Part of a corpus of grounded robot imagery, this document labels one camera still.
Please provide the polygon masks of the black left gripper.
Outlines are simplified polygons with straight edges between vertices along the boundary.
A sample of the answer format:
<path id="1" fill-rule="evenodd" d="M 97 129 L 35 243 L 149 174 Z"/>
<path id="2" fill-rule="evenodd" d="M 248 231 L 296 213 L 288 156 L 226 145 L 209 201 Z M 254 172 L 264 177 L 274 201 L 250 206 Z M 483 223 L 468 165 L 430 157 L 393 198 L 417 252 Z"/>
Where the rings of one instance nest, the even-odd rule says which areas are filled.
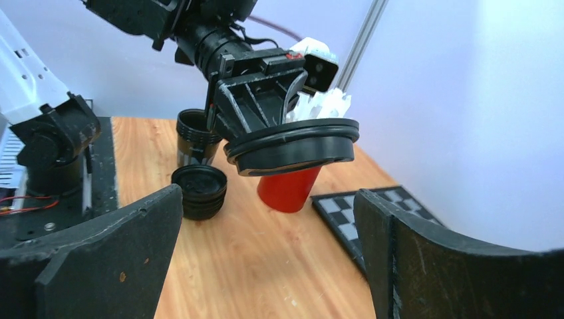
<path id="1" fill-rule="evenodd" d="M 307 79 L 304 64 L 300 54 L 280 48 L 206 49 L 206 116 L 211 131 L 232 141 L 284 124 Z"/>

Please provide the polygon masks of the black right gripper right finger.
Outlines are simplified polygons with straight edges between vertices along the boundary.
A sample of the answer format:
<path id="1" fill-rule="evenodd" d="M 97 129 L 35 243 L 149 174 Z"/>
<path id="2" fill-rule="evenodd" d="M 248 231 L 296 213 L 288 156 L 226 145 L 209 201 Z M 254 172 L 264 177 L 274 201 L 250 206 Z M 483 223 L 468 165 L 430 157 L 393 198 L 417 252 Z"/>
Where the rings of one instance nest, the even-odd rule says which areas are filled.
<path id="1" fill-rule="evenodd" d="M 361 189 L 353 209 L 378 318 L 562 318 L 563 251 L 462 235 Z"/>

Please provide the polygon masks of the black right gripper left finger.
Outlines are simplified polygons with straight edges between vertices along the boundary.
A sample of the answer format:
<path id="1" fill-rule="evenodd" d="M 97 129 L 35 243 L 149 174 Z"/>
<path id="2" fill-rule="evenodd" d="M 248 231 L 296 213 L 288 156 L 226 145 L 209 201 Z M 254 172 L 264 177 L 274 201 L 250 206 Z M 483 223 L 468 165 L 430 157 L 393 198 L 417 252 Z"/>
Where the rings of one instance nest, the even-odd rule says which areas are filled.
<path id="1" fill-rule="evenodd" d="M 182 222 L 171 184 L 1 251 L 2 318 L 153 318 Z"/>

